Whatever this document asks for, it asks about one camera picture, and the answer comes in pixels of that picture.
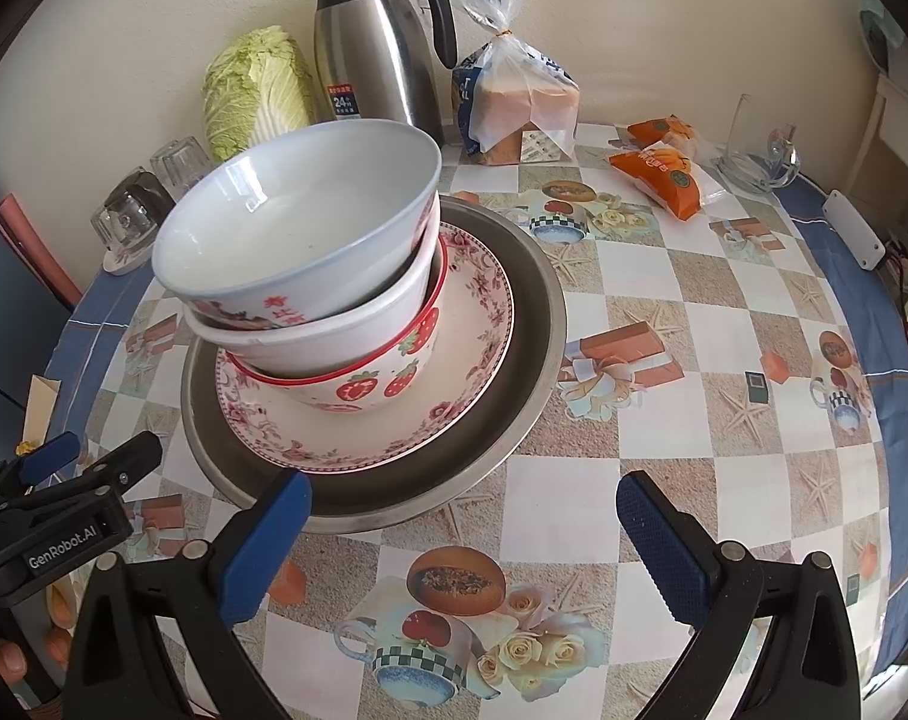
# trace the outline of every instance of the clear plastic bag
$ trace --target clear plastic bag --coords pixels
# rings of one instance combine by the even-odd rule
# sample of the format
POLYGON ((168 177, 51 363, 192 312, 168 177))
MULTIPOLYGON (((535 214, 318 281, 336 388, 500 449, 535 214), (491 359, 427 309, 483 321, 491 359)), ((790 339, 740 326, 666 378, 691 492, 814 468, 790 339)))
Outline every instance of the clear plastic bag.
POLYGON ((516 163, 523 133, 539 130, 570 155, 580 91, 557 63, 510 32, 521 0, 451 4, 494 35, 452 74, 455 118, 467 152, 489 164, 516 163))

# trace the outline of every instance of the cabbage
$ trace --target cabbage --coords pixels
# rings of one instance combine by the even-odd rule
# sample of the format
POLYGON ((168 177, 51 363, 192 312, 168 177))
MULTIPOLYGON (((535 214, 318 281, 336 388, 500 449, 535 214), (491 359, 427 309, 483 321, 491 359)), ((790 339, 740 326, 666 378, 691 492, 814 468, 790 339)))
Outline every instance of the cabbage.
POLYGON ((208 65, 205 132, 219 162, 245 148, 315 122, 311 74, 279 26, 255 29, 208 65))

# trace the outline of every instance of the bowl with red rim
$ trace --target bowl with red rim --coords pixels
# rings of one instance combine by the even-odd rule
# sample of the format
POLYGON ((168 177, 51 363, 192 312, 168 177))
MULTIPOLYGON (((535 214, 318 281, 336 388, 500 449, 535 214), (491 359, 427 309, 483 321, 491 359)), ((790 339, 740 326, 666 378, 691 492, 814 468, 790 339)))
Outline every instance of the bowl with red rim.
POLYGON ((404 274, 375 298, 333 317, 293 327, 234 330, 213 327, 209 319, 185 306, 184 320, 196 336, 258 373, 308 379, 343 370, 388 346, 422 310, 425 298, 430 298, 435 260, 441 256, 440 232, 441 206, 435 202, 404 274))
POLYGON ((441 299, 447 276, 447 245, 438 237, 431 265, 428 295, 417 315, 384 346, 340 370, 300 379, 279 378, 246 365, 227 352, 244 376, 280 386, 296 400, 325 412, 357 413, 388 403, 407 391, 434 352, 441 299))

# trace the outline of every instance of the blue gripper pad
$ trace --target blue gripper pad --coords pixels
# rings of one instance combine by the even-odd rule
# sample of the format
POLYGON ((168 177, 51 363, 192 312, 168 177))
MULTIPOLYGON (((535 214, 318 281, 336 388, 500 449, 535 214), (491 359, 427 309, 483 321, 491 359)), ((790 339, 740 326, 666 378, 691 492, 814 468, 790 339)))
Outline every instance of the blue gripper pad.
POLYGON ((700 630, 710 611, 709 576, 672 527, 669 518, 680 518, 681 514, 663 494, 662 505, 657 506, 635 473, 626 475, 617 485, 617 517, 674 619, 700 630), (670 512, 662 511, 664 503, 670 512))
POLYGON ((218 610, 229 626, 257 613, 264 593, 311 514, 311 484, 304 474, 295 472, 280 490, 273 487, 253 508, 237 512, 214 541, 217 550, 219 545, 230 545, 232 536, 244 536, 243 531, 249 529, 233 557, 219 569, 218 610))
POLYGON ((62 433, 21 458, 17 478, 22 485, 39 485, 58 469, 63 469, 81 453, 81 442, 73 433, 62 433))

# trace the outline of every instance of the floral plate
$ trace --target floral plate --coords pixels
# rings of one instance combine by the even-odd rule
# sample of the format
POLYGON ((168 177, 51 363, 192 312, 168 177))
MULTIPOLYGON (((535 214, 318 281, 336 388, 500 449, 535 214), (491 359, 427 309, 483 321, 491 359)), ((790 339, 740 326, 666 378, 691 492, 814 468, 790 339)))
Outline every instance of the floral plate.
POLYGON ((513 295, 497 258, 472 234, 441 223, 448 274, 430 365, 407 394, 369 412, 319 412, 282 386, 256 381, 218 350, 222 413, 254 454, 309 473, 372 469, 424 446, 491 384, 513 332, 513 295))

